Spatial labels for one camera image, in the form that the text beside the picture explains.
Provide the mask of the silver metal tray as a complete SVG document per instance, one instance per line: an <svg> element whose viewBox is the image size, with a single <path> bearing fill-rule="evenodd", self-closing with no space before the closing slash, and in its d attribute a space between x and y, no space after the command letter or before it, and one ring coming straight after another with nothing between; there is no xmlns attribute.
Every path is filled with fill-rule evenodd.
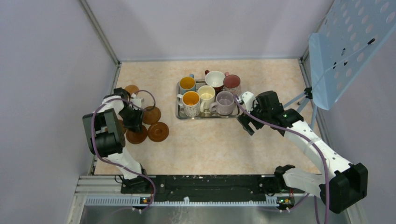
<svg viewBox="0 0 396 224"><path fill-rule="evenodd" d="M201 86L206 85L205 81L203 79L197 80L196 81L196 89L198 90ZM181 94L180 90L180 85L179 82L176 84L176 95ZM217 112L209 111L209 109L204 109L204 112L201 112L198 116L196 117L188 117L184 113L184 109L182 106L178 104L178 100L176 99L176 108L175 108L175 116L179 120L194 120L194 119L230 119L230 118L236 118L239 115L241 115L242 112L238 107L236 107L231 114L228 115L221 115L218 114Z"/></svg>

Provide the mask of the light brown coaster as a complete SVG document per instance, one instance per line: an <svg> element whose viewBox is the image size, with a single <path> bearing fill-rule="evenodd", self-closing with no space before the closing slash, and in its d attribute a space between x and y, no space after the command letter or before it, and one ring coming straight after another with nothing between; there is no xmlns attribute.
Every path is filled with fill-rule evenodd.
<svg viewBox="0 0 396 224"><path fill-rule="evenodd" d="M129 96L129 98L136 97L138 91L140 90L136 85L128 85L124 89L127 91L127 95Z"/></svg>

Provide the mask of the white floral family mug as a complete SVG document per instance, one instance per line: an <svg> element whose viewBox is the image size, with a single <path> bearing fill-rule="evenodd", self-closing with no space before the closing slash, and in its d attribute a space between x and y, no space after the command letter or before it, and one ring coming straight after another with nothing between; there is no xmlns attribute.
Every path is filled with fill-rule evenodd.
<svg viewBox="0 0 396 224"><path fill-rule="evenodd" d="M196 117L200 114L200 96L195 91L177 94L177 103L183 108L187 117Z"/></svg>

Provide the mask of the blue butterfly mug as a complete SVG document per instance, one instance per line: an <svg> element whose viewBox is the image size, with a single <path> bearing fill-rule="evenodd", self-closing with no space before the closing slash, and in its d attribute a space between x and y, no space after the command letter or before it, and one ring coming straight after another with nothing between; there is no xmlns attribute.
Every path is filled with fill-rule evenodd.
<svg viewBox="0 0 396 224"><path fill-rule="evenodd" d="M187 77L183 77L179 81L179 93L185 94L188 91L196 91L196 81L193 74L190 74Z"/></svg>

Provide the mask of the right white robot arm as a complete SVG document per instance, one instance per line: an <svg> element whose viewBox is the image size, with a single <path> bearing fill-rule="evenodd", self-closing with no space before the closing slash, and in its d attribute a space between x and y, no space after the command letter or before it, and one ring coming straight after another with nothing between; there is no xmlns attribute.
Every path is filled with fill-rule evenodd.
<svg viewBox="0 0 396 224"><path fill-rule="evenodd" d="M293 165L279 166L274 187L279 192L290 188L302 190L321 199L327 210L339 214L367 196L368 169L340 156L317 136L295 109L285 109L276 92L255 96L246 91L234 97L242 114L237 120L253 135L264 125L278 131L297 146L320 171L309 173Z"/></svg>

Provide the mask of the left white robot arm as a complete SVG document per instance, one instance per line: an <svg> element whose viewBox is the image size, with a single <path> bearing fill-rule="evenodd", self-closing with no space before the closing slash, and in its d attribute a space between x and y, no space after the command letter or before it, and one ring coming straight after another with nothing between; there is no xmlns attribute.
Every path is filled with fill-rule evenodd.
<svg viewBox="0 0 396 224"><path fill-rule="evenodd" d="M104 97L102 104L93 113L82 117L88 147L101 161L115 165L121 172L121 183L144 193L150 181L144 177L142 165L126 150L124 133L142 133L143 110L141 103L134 104L131 94L116 88L113 94Z"/></svg>

